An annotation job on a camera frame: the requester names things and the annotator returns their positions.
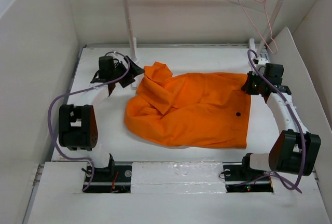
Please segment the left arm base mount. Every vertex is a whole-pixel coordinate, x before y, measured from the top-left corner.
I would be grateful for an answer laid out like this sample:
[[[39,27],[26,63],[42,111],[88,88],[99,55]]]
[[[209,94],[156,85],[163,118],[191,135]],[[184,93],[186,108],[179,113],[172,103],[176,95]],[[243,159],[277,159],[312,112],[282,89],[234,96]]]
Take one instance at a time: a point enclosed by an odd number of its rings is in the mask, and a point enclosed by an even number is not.
[[[130,193],[132,164],[116,164],[108,173],[95,170],[92,182],[84,193]]]

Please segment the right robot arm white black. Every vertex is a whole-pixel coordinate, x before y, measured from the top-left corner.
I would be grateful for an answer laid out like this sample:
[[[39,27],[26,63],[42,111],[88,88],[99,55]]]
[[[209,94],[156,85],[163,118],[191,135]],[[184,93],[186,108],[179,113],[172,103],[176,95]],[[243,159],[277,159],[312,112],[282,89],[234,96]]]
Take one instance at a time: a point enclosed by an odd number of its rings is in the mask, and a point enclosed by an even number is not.
[[[318,135],[312,134],[300,121],[293,105],[292,93],[282,84],[284,68],[267,63],[261,73],[253,67],[241,90],[248,95],[261,95],[275,118],[279,137],[269,153],[248,153],[240,166],[241,176],[252,179],[260,171],[309,176],[321,146]]]

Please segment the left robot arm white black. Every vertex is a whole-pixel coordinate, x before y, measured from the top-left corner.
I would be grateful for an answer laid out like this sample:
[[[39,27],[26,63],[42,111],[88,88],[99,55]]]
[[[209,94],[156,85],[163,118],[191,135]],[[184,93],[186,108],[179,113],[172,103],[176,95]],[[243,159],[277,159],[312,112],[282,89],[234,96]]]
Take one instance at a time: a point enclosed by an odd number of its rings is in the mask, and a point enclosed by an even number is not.
[[[109,164],[110,153],[98,144],[95,110],[112,94],[116,84],[125,88],[134,83],[137,76],[145,73],[127,55],[122,56],[126,65],[117,55],[121,54],[108,52],[99,57],[99,69],[90,82],[92,89],[79,93],[76,103],[63,104],[59,108],[59,145],[92,161],[94,167],[98,168],[98,175],[106,181],[113,179],[116,171]]]

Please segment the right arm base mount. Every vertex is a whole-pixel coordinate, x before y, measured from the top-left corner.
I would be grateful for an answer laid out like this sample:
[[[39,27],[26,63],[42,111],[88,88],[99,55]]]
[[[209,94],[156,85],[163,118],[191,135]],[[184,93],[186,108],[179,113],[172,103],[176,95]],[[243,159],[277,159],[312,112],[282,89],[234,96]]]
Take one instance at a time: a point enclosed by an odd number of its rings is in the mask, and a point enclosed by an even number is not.
[[[271,179],[264,171],[245,169],[241,162],[225,162],[219,178],[225,182],[227,193],[273,193]]]

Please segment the orange trousers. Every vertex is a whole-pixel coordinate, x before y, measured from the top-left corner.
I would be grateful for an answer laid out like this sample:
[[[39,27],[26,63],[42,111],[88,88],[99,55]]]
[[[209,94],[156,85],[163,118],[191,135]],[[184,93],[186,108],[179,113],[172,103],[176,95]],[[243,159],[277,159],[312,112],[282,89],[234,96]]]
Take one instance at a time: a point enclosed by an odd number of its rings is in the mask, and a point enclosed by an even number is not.
[[[174,76],[163,63],[145,67],[124,123],[133,134],[168,147],[244,149],[251,97],[240,73],[186,73]]]

